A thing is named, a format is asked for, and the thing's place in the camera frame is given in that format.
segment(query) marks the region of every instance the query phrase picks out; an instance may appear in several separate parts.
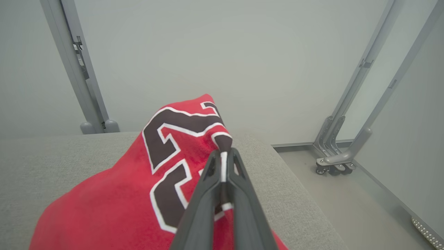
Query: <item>white partition panel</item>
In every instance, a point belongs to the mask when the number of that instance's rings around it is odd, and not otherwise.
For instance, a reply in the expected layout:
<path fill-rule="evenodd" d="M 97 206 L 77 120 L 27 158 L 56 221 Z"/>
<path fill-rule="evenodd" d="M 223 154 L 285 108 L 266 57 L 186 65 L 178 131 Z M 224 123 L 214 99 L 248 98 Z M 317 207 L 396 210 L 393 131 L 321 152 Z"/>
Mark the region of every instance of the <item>white partition panel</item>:
<path fill-rule="evenodd" d="M 387 0 L 75 0 L 110 119 L 213 96 L 227 128 L 314 141 Z"/>
<path fill-rule="evenodd" d="M 0 139 L 82 134 L 80 109 L 37 0 L 0 1 Z"/>
<path fill-rule="evenodd" d="M 444 14 L 355 159 L 444 238 Z"/>
<path fill-rule="evenodd" d="M 396 20 L 364 79 L 350 108 L 337 140 L 354 139 L 389 85 L 407 52 L 424 26 L 437 0 L 396 0 Z"/>

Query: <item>floor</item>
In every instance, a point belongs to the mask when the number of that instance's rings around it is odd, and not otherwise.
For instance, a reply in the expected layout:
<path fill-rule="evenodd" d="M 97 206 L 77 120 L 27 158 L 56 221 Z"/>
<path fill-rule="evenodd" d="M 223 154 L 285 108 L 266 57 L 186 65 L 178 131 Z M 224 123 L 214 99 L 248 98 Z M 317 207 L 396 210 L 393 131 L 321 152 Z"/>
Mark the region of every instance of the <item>floor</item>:
<path fill-rule="evenodd" d="M 277 151 L 350 250 L 435 250 L 411 216 L 361 169 L 349 175 L 319 175 L 313 151 Z"/>

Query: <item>red cloth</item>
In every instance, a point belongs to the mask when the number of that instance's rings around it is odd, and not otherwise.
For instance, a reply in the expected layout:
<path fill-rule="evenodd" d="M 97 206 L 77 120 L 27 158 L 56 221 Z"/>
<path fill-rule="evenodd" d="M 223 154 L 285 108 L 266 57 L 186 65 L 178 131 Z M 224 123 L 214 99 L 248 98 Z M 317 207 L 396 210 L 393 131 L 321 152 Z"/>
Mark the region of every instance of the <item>red cloth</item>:
<path fill-rule="evenodd" d="M 209 154 L 231 147 L 213 103 L 204 95 L 160 109 L 112 168 L 46 208 L 29 249 L 168 249 Z M 233 245 L 228 210 L 214 224 L 214 249 Z"/>

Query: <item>gray floor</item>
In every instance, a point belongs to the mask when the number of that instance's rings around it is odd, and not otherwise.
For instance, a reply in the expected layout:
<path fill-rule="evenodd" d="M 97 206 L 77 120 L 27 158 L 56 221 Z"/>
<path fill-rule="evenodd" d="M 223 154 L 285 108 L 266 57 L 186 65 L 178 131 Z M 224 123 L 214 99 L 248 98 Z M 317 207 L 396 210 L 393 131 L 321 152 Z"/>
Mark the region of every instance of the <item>gray floor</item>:
<path fill-rule="evenodd" d="M 350 250 L 434 250 L 411 216 L 361 169 L 350 175 L 319 175 L 313 152 L 278 152 Z"/>

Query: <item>red fabric with black lettering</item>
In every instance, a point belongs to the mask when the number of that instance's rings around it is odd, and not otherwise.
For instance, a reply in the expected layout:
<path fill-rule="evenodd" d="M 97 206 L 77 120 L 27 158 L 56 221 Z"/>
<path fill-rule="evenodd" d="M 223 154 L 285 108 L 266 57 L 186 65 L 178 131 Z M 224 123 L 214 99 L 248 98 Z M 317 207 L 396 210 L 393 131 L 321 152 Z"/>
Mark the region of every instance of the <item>red fabric with black lettering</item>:
<path fill-rule="evenodd" d="M 211 96 L 163 107 L 112 168 L 46 208 L 29 249 L 168 249 L 209 154 L 230 147 Z M 216 213 L 214 249 L 233 249 L 232 210 Z"/>

